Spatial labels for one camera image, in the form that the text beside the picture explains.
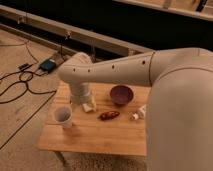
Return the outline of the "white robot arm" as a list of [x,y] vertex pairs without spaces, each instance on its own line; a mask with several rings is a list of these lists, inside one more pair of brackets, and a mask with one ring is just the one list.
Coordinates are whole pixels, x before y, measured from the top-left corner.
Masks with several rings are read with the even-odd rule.
[[213,171],[213,52],[170,49],[98,63],[77,53],[59,77],[77,103],[91,98],[91,82],[148,87],[148,171]]

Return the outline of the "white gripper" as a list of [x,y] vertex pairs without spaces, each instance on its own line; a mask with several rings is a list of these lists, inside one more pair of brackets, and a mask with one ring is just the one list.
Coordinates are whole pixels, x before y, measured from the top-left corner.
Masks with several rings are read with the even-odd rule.
[[92,99],[92,91],[88,83],[70,84],[70,100],[74,104],[88,103]]

